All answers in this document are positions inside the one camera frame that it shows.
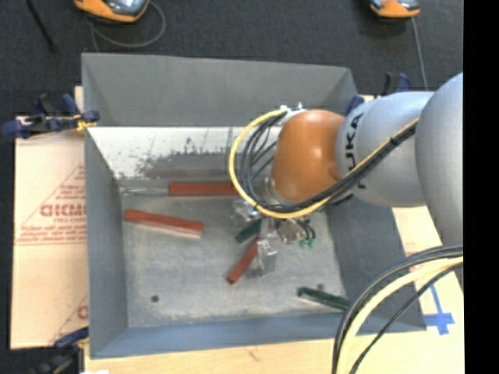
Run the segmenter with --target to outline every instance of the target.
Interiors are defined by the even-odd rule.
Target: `blue clamp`
[[[81,112],[74,99],[67,93],[62,96],[62,102],[65,107],[64,111],[54,108],[47,99],[47,95],[42,94],[34,105],[35,114],[22,121],[14,119],[5,122],[2,125],[3,135],[28,139],[63,130],[83,130],[95,125],[101,117],[98,111]]]

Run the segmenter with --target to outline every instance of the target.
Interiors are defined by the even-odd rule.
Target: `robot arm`
[[[460,74],[436,92],[393,93],[361,104],[346,117],[300,112],[278,135],[265,197],[249,195],[248,179],[239,183],[233,165],[232,181],[261,213],[284,219],[333,202],[346,189],[374,205],[427,205],[443,242],[462,242],[462,88]],[[244,133],[272,126],[272,118],[284,115],[269,113]],[[409,123],[414,125],[404,130]],[[232,148],[232,163],[240,141]],[[374,151],[383,159],[362,178],[352,176],[361,162],[375,161]]]

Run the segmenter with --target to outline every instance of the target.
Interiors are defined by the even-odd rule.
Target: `green object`
[[[346,310],[350,306],[350,301],[348,299],[345,299],[341,296],[328,294],[327,292],[314,288],[298,288],[297,294],[300,298],[308,299],[309,301],[317,302],[336,309]]]
[[[244,241],[248,241],[248,240],[258,236],[258,234],[260,233],[261,225],[262,225],[261,219],[254,221],[248,227],[244,228],[241,232],[239,232],[236,235],[235,240],[239,244],[242,244]]]

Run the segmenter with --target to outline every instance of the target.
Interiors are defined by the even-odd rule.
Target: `red wooden block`
[[[258,242],[254,242],[249,248],[248,252],[242,257],[242,259],[235,265],[231,273],[227,276],[227,281],[230,284],[234,284],[246,271],[248,266],[257,257],[258,253]]]
[[[142,210],[128,209],[125,211],[125,221],[145,224],[155,228],[179,231],[188,235],[200,237],[203,233],[203,223],[199,221],[189,221],[180,217],[160,215],[156,213],[144,212]]]
[[[237,196],[231,183],[171,183],[170,196]]]

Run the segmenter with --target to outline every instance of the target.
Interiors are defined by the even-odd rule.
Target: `cardboard sheet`
[[[83,136],[16,141],[11,348],[88,323]]]

